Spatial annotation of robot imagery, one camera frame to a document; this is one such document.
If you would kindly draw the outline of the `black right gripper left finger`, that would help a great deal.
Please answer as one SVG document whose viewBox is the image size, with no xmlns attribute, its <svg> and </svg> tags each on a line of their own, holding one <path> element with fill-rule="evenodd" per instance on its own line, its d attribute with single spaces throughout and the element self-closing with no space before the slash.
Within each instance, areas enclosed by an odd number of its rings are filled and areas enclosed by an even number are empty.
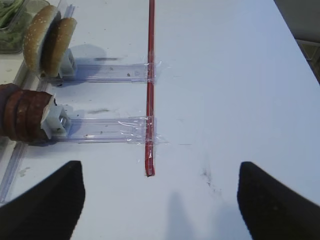
<svg viewBox="0 0 320 240">
<path fill-rule="evenodd" d="M 86 198 L 80 161 L 69 161 L 0 208 L 2 240 L 69 240 Z"/>
</svg>

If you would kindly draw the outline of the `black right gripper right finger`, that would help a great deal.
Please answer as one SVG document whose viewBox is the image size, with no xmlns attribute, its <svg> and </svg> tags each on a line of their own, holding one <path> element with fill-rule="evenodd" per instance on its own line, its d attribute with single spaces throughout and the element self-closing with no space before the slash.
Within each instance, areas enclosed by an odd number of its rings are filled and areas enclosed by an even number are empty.
<svg viewBox="0 0 320 240">
<path fill-rule="evenodd" d="M 250 161 L 240 164 L 237 202 L 254 240 L 318 240 L 320 207 Z"/>
</svg>

